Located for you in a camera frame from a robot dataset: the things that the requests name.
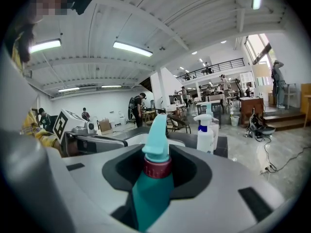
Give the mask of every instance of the chair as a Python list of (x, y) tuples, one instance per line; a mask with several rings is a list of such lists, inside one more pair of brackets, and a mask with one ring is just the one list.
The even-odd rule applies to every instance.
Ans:
[(173, 128), (172, 128), (172, 131), (176, 131), (176, 130), (180, 130), (180, 129), (186, 129), (186, 133), (188, 134), (188, 128), (189, 128), (189, 131), (191, 133), (191, 128), (190, 128), (190, 123), (188, 121), (183, 121), (183, 120), (180, 120), (179, 118), (177, 118), (176, 116), (174, 115), (167, 115), (167, 117), (170, 119), (172, 125), (173, 125)]

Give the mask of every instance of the person with backpack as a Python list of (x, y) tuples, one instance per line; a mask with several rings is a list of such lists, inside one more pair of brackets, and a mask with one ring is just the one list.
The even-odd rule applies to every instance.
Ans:
[(137, 128), (142, 126), (141, 118), (141, 100), (146, 99), (145, 93), (140, 93), (138, 96), (134, 97), (131, 101), (131, 109), (136, 120)]
[(89, 115), (88, 112), (86, 112), (86, 108), (85, 107), (83, 108), (82, 118), (89, 122), (90, 115)]

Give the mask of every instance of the person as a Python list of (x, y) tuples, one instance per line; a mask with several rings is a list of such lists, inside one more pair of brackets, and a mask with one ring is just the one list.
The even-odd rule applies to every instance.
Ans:
[(185, 79), (186, 79), (186, 80), (190, 80), (190, 75), (189, 75), (188, 73), (186, 73)]
[(138, 96), (134, 97), (134, 106), (135, 107), (132, 111), (133, 111), (133, 115), (134, 115), (135, 120), (136, 120), (137, 128), (142, 126), (142, 118), (141, 118), (142, 99), (147, 99), (146, 94), (143, 92), (140, 93)]
[(284, 92), (285, 92), (285, 81), (280, 68), (284, 64), (278, 60), (275, 60), (272, 67), (273, 79), (276, 82), (276, 107), (279, 109), (285, 109), (284, 103)]
[(182, 98), (186, 104), (186, 108), (188, 108), (187, 91), (184, 86), (181, 87), (181, 93), (182, 93)]
[(225, 77), (224, 74), (220, 76), (220, 79), (224, 82), (224, 93), (226, 97), (229, 97), (229, 89), (231, 89), (230, 82), (228, 79)]
[(246, 93), (246, 96), (247, 97), (250, 97), (251, 95), (250, 95), (250, 92), (251, 92), (251, 90), (250, 90), (250, 88), (249, 88), (249, 85), (247, 86), (247, 89), (245, 90), (245, 93)]
[[(29, 0), (17, 14), (6, 32), (4, 43), (21, 75), (24, 63), (30, 60), (29, 48), (34, 42), (33, 29), (36, 23), (41, 21), (44, 15), (55, 15), (56, 11), (67, 9), (73, 2), (74, 0)], [(40, 128), (31, 111), (22, 125), (21, 134), (35, 137), (44, 147), (53, 147), (62, 155), (56, 136)], [(71, 156), (77, 155), (77, 142), (71, 142), (67, 150)]]
[(41, 115), (41, 119), (39, 121), (40, 125), (43, 125), (43, 128), (47, 130), (47, 128), (51, 125), (51, 117), (47, 114), (43, 108), (39, 109), (39, 115)]
[(85, 107), (83, 108), (82, 118), (89, 122), (90, 115), (89, 115), (88, 112), (86, 112), (86, 108)]
[(209, 67), (209, 63), (205, 62), (206, 67), (206, 74), (211, 74), (212, 73), (212, 68)]

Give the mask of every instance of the white spray bottle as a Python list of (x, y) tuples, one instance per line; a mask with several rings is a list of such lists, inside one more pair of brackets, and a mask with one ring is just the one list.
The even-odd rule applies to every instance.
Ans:
[(209, 114), (201, 114), (195, 116), (193, 120), (201, 120), (198, 128), (198, 143), (196, 149), (213, 154), (214, 152), (214, 132), (211, 128), (207, 128), (212, 123), (212, 116)]

